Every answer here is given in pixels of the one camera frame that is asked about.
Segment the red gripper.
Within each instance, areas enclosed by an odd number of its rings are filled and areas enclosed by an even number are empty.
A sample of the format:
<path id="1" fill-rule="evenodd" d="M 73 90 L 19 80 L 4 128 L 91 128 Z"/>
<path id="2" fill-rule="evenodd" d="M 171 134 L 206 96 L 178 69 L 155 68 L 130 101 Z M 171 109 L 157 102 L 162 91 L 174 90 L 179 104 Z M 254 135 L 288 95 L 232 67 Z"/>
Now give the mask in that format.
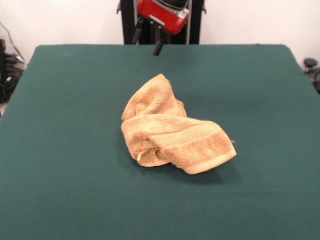
<path id="1" fill-rule="evenodd" d="M 153 56 L 159 57 L 167 43 L 167 33 L 177 35 L 187 24 L 190 15 L 188 4 L 188 0 L 138 0 L 137 12 L 140 17 L 135 26 L 132 44 L 144 44 L 145 22 L 153 22 L 162 29 L 154 36 Z"/>

